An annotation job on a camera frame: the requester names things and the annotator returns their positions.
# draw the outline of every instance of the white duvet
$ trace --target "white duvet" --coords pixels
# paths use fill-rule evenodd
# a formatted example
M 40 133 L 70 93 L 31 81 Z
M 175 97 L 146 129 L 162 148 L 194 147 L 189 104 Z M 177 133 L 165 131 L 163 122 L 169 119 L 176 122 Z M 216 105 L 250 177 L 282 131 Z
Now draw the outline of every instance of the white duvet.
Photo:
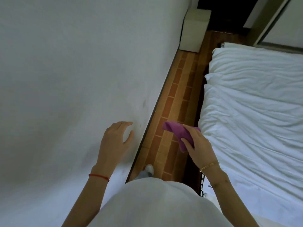
M 303 226 L 303 56 L 213 52 L 199 121 L 250 212 Z M 203 191 L 214 194 L 205 180 Z

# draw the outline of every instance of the purple cloth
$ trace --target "purple cloth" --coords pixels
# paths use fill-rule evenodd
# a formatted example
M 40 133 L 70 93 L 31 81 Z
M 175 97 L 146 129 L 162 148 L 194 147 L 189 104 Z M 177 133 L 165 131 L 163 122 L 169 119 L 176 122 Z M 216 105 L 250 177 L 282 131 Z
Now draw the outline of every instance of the purple cloth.
M 187 139 L 187 141 L 189 141 L 189 143 L 192 145 L 192 147 L 193 148 L 195 147 L 194 146 L 194 141 L 193 141 L 190 133 L 188 132 L 188 130 L 186 130 L 182 126 L 182 124 L 177 123 L 177 122 L 167 121 L 167 122 L 163 123 L 162 129 L 170 131 L 170 132 L 175 134 L 175 136 L 177 137 L 177 139 L 179 141 L 179 146 L 180 146 L 181 152 L 186 152 L 187 151 L 187 148 L 184 145 L 184 143 L 182 142 L 181 138 Z

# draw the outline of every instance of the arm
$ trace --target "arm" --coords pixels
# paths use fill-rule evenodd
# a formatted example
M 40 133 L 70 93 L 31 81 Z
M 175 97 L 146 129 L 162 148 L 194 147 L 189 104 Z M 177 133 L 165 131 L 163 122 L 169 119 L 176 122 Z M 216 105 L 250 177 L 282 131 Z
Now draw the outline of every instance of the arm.
M 210 142 L 201 132 L 190 126 L 184 125 L 190 132 L 194 140 L 195 148 L 184 138 L 184 142 L 189 155 L 199 169 L 218 162 L 217 157 L 212 149 Z M 227 174 L 218 164 L 210 166 L 203 170 L 203 173 L 213 186 L 214 192 L 218 199 L 223 215 L 234 227 L 258 227 L 255 219 L 252 217 L 244 203 L 241 201 L 232 184 L 229 182 Z
M 132 122 L 117 122 L 105 131 L 92 174 L 111 177 L 134 139 L 134 132 L 131 131 L 123 143 L 123 134 L 130 125 Z M 106 179 L 89 177 L 62 227 L 87 226 L 100 210 L 107 183 Z

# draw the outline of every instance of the hand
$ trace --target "hand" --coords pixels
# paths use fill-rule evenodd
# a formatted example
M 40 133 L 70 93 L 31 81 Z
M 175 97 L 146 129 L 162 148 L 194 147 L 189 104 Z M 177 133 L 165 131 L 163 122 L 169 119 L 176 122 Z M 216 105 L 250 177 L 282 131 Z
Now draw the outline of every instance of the hand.
M 192 148 L 191 144 L 185 138 L 181 138 L 181 140 L 184 142 L 188 153 L 196 164 L 196 166 L 201 169 L 211 163 L 218 162 L 218 159 L 208 139 L 205 138 L 203 134 L 201 134 L 201 132 L 197 129 L 187 125 L 183 126 L 189 131 L 192 139 L 194 140 L 195 148 Z M 203 170 L 203 173 L 206 175 L 209 169 L 216 167 L 218 167 L 218 165 L 206 168 L 205 170 Z
M 134 131 L 131 131 L 127 140 L 123 142 L 123 134 L 132 124 L 133 122 L 117 122 L 106 129 L 100 144 L 97 164 L 93 167 L 92 173 L 110 178 L 134 140 Z

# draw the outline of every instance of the shoe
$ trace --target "shoe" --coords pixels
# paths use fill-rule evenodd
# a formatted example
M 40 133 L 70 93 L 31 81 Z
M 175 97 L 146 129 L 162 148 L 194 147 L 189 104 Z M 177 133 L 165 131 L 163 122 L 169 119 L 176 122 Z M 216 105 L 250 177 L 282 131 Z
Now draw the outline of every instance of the shoe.
M 151 173 L 152 176 L 154 176 L 154 167 L 152 166 L 152 164 L 148 164 L 148 165 L 145 167 L 144 171 L 147 171 L 147 172 Z

